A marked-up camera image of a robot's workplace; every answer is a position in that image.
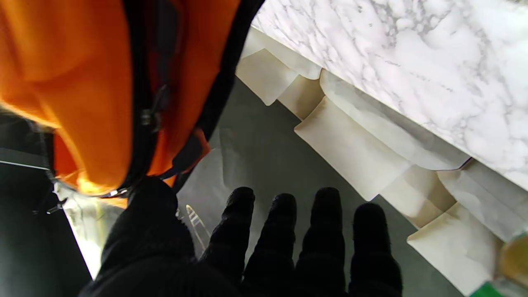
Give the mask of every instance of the gray floor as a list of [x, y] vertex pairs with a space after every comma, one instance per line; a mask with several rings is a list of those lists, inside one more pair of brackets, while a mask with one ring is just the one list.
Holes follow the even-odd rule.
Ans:
[[[343, 203], [346, 259], [353, 254], [352, 218], [364, 200], [308, 144], [294, 133], [299, 120], [279, 102], [265, 106], [243, 83], [237, 81], [231, 98], [211, 141], [212, 152], [198, 165], [178, 194], [180, 213], [190, 205], [210, 232], [230, 192], [245, 185], [257, 197], [251, 226], [251, 254], [260, 234], [271, 200], [288, 192], [297, 198], [297, 243], [309, 227], [309, 212], [315, 192], [321, 187], [335, 187]], [[404, 296], [461, 296], [461, 294], [407, 243], [416, 229], [380, 196], [373, 202], [385, 210], [393, 254], [403, 273]], [[205, 244], [206, 231], [197, 225], [196, 234]], [[201, 245], [195, 241], [198, 252]], [[350, 263], [344, 267], [348, 271]]]

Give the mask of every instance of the orange backpack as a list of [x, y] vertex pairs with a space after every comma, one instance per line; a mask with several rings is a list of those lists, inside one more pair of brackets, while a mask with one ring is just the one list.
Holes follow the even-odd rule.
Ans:
[[0, 103], [53, 128], [52, 178], [111, 197], [185, 174], [263, 0], [0, 0]]

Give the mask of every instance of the marble countertop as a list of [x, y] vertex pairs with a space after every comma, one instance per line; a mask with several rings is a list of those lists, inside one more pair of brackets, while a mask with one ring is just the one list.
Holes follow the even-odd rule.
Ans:
[[528, 190], [528, 2], [268, 0], [253, 26]]

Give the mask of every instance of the black glove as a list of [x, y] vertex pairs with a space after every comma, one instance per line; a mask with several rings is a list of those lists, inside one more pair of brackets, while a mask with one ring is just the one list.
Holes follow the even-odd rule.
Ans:
[[[238, 188], [202, 259], [191, 234], [175, 217], [171, 188], [146, 178], [112, 227], [101, 269], [80, 296], [342, 296], [345, 244], [339, 192], [317, 192], [303, 251], [291, 259], [297, 217], [295, 198], [273, 200], [260, 239], [244, 270], [255, 197]], [[371, 203], [356, 210], [350, 296], [401, 296], [400, 269], [390, 254], [383, 210]]]
[[[254, 200], [249, 188], [238, 188], [231, 194], [201, 261], [216, 268], [242, 295], [344, 295], [345, 243], [339, 192], [323, 188], [316, 193], [310, 228], [295, 267], [291, 259], [297, 218], [295, 198], [289, 194], [276, 196], [244, 270]], [[354, 247], [350, 295], [400, 296], [400, 269], [391, 256], [385, 214], [378, 205], [367, 203], [357, 209]]]

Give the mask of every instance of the paper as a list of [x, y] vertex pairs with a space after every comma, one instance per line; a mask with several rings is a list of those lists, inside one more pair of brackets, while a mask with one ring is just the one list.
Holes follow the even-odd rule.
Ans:
[[262, 45], [259, 40], [259, 35], [254, 34], [254, 31], [257, 31], [257, 29], [251, 28], [249, 30], [248, 36], [246, 37], [246, 41], [244, 43], [244, 48], [240, 54], [240, 59], [252, 55], [264, 48], [264, 45]]
[[493, 279], [502, 245], [459, 203], [409, 236], [407, 243], [465, 296]]
[[259, 45], [262, 45], [272, 55], [279, 59], [279, 61], [284, 63], [284, 65], [296, 73], [304, 76], [307, 79], [319, 78], [321, 66], [306, 59], [284, 44], [276, 41], [275, 39], [255, 28], [251, 28], [249, 30], [248, 38], [258, 41]]
[[413, 165], [380, 195], [420, 229], [438, 218], [456, 200], [444, 188], [435, 171]]
[[455, 199], [505, 242], [528, 221], [528, 192], [472, 161], [462, 170], [438, 172]]
[[324, 96], [319, 80], [311, 80], [299, 75], [277, 100], [296, 117], [305, 119]]
[[325, 95], [369, 133], [412, 163], [430, 170], [460, 168], [469, 156], [330, 72], [321, 73]]
[[298, 75], [265, 49], [241, 59], [236, 74], [266, 105], [277, 100]]
[[410, 163], [368, 133], [327, 97], [295, 133], [370, 201]]

